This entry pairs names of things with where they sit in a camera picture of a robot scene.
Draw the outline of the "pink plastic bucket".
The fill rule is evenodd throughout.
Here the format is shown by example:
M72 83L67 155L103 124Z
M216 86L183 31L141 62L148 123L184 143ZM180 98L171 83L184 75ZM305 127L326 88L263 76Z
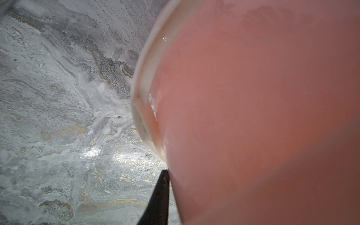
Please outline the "pink plastic bucket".
M169 1L131 106L183 224L359 224L359 1Z

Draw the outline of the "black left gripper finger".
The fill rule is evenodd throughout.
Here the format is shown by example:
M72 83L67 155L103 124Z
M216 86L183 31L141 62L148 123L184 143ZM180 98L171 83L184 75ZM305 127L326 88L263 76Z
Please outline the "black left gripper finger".
M169 216L170 177L168 170L162 170L147 208L138 225L167 225Z

